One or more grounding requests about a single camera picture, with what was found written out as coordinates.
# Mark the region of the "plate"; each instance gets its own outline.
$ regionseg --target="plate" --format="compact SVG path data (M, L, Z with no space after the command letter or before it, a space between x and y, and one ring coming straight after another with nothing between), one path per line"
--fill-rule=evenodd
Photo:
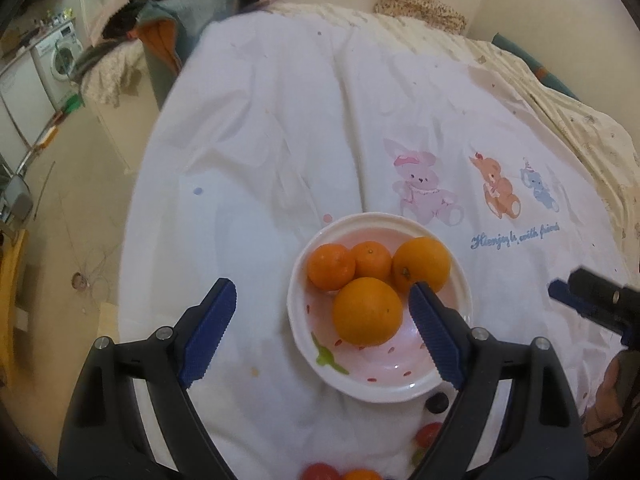
M436 238L428 229L407 218L387 213L345 216L317 233L294 264L287 311L296 346L309 365L332 387L367 402L403 402L437 389L442 379L418 333L401 295L402 325L386 343L357 347L342 341L332 323L335 293L318 290L306 277L306 260L317 247L338 243L347 248L375 240L394 254L411 238ZM449 280L438 293L442 303L454 308L472 326L472 301L460 264L451 257Z

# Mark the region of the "washing machine door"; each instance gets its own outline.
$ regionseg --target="washing machine door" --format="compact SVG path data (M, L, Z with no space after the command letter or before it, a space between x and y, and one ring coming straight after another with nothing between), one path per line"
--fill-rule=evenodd
M58 81L68 81L69 74L82 53L78 40L60 40L51 53L51 73Z

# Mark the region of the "large orange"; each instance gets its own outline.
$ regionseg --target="large orange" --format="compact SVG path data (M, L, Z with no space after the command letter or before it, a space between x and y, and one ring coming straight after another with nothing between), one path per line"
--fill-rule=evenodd
M379 242L363 242L351 249L356 259L356 278L377 278L383 282L391 274L391 253Z
M398 247L394 254L392 274L400 292L408 292L415 282L427 282L438 292L451 270L451 257L447 248L429 237L413 238Z
M382 345L402 324L402 303L385 282L358 278L344 286L334 298L333 319L338 336L347 343Z
M338 290L353 279L356 260L340 244L325 244L311 253L306 261L306 275L320 290Z
M342 480L382 480L382 476L369 469L355 469L344 475Z

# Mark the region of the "white cabinet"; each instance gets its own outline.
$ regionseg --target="white cabinet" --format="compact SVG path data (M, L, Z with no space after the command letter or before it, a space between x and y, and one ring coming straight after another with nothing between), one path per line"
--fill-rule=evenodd
M0 101L0 155L9 168L15 172L28 151L18 130L15 129L4 103Z
M0 93L22 136L33 146L55 110L29 52L0 75Z

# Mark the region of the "bed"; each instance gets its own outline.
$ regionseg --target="bed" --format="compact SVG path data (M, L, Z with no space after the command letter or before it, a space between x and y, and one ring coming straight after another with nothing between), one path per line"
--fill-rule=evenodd
M417 171L438 183L411 187ZM620 345L545 287L578 265L640 284L639 177L622 127L491 44L329 5L234 17L204 31L146 148L120 335L172 325L228 277L238 310L190 397L236 476L296 478L328 462L407 478L412 436L433 415L424 398L366 404L313 375L286 320L299 250L354 212L417 219L462 264L474 324L551 339L584 410ZM452 198L430 205L433 189ZM171 465L150 410L143 400L156 458ZM488 458L498 415L473 465Z

